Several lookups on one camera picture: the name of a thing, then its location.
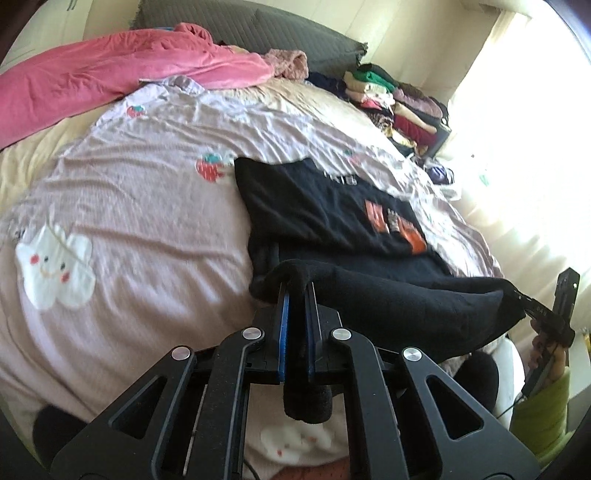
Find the green right sleeve forearm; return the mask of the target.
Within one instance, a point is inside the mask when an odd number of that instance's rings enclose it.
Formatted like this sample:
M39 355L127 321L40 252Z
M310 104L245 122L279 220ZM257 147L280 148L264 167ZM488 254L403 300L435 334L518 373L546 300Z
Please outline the green right sleeve forearm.
M513 409L510 432L536 457L542 468L565 448L573 433L567 431L570 369Z

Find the right hand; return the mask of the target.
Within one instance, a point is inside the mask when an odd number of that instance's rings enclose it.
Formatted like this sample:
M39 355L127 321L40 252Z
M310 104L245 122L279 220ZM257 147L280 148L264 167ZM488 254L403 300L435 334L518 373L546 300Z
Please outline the right hand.
M542 331L536 320L531 320L530 325L536 332L536 336L531 342L532 349L530 351L528 366L530 370L537 369L540 366L544 354L551 354L553 364L544 383L545 386L549 386L563 376L566 367L567 350L559 343L551 341L548 335Z

